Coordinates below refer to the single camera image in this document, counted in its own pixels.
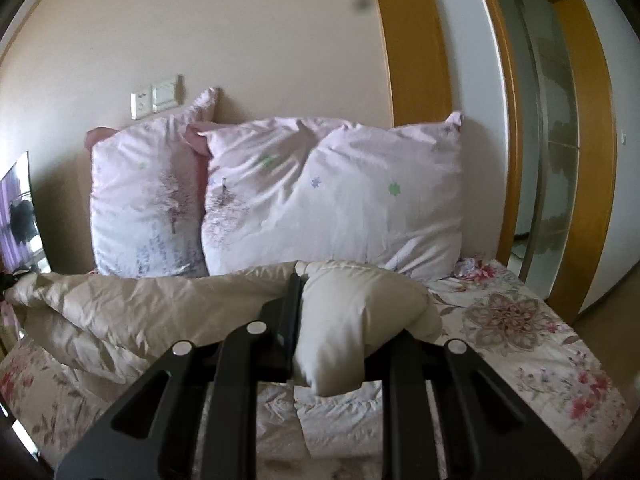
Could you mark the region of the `beige quilted down jacket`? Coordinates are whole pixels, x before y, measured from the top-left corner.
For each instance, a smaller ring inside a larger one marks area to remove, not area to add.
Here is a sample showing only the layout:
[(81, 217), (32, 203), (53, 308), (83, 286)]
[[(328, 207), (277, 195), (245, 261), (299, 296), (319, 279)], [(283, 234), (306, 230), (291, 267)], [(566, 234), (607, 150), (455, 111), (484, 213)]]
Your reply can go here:
[(208, 278), (29, 273), (4, 295), (23, 330), (58, 362), (130, 385), (178, 340), (198, 346), (257, 320), (291, 275), (305, 282), (297, 385), (317, 396), (358, 389), (364, 360), (402, 330), (433, 342), (442, 319), (420, 283), (347, 261), (287, 262)]

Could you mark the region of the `floral bed sheet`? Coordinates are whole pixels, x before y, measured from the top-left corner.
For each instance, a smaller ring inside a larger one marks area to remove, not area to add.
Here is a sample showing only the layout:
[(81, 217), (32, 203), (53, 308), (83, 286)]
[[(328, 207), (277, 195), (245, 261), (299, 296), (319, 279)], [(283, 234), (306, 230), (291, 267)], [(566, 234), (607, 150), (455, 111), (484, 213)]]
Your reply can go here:
[[(469, 344), (591, 474), (631, 420), (620, 392), (579, 336), (499, 263), (464, 264), (425, 282), (442, 319), (435, 340)], [(130, 386), (58, 362), (24, 331), (1, 363), (1, 394), (51, 466)], [(322, 398), (268, 385), (258, 394), (263, 479), (376, 479), (382, 472), (382, 387)]]

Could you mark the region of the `black framed mirror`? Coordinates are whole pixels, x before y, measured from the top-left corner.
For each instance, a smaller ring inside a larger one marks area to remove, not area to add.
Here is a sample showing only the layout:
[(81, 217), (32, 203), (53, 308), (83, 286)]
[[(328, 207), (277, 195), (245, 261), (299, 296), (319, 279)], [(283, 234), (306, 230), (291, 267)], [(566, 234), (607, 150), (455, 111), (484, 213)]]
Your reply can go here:
[(29, 157), (24, 152), (1, 178), (1, 263), (6, 272), (49, 273), (37, 224)]

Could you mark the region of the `left floral pillow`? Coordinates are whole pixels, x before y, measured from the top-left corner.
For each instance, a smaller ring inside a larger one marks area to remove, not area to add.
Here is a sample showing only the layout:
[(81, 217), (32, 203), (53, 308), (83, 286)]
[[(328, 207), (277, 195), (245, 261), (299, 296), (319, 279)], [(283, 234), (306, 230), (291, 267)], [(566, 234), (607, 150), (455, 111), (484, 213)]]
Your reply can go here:
[(212, 125), (218, 98), (218, 89), (208, 88), (175, 114), (87, 132), (91, 243), (99, 273), (206, 275), (201, 223), (209, 154), (198, 129)]

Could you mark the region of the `floral pillow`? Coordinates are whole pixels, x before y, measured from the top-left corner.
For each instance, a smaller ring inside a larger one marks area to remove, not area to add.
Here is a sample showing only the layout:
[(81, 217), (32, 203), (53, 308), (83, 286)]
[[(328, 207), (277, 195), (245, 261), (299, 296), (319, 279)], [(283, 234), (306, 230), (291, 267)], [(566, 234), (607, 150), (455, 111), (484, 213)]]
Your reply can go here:
[(338, 260), (449, 275), (462, 244), (462, 122), (455, 112), (391, 129), (322, 117), (187, 128), (208, 161), (208, 272)]
[(91, 243), (99, 273), (206, 275), (201, 223), (209, 154), (198, 129), (212, 125), (218, 98), (218, 89), (208, 88), (175, 114), (87, 132)]

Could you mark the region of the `right floral pillow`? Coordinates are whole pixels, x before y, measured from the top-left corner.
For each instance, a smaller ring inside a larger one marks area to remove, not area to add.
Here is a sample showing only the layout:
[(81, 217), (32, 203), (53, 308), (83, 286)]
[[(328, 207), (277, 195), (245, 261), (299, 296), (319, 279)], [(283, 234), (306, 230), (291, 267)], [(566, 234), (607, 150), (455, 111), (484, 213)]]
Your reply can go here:
[(455, 112), (391, 129), (322, 117), (187, 128), (208, 161), (208, 272), (338, 260), (449, 275), (462, 244), (462, 122)]

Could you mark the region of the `white wall switch plate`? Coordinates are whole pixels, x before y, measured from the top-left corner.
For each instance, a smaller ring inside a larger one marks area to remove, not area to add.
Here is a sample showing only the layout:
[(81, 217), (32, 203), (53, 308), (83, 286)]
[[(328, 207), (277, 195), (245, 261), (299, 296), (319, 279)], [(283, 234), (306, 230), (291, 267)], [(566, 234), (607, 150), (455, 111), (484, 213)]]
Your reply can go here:
[(165, 110), (172, 110), (183, 104), (183, 76), (150, 84), (130, 94), (130, 116), (139, 120)]

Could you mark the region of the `wooden door frame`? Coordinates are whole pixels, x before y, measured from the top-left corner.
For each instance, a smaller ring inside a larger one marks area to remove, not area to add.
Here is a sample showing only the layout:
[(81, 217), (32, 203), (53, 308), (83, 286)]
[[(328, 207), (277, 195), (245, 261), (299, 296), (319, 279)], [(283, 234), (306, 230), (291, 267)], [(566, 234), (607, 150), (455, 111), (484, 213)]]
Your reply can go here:
[[(579, 133), (573, 217), (550, 306), (574, 322), (596, 278), (617, 169), (611, 73), (586, 0), (549, 0), (575, 78)], [(376, 0), (390, 114), (396, 126), (468, 114), (464, 249), (509, 257), (523, 166), (523, 114), (514, 50), (498, 0)]]

